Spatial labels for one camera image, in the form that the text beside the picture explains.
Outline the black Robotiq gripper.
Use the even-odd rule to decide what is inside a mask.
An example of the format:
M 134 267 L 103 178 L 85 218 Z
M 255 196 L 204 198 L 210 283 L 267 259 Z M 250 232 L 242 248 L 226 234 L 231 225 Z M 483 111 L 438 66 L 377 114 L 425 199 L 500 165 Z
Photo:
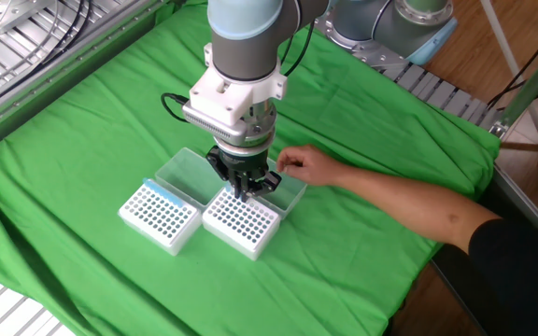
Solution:
M 269 171 L 267 150 L 242 157 L 232 155 L 219 147 L 212 147 L 205 159 L 221 180 L 230 183 L 234 197 L 242 202 L 248 199 L 242 184 L 245 177 L 251 180 L 248 193 L 257 197 L 274 192 L 282 181 L 277 172 Z

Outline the person's hand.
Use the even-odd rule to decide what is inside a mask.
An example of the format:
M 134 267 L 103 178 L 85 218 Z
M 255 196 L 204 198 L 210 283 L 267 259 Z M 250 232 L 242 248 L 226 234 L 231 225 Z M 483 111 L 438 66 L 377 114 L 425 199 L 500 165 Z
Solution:
M 285 147 L 277 157 L 279 172 L 312 186 L 335 186 L 346 166 L 312 145 Z

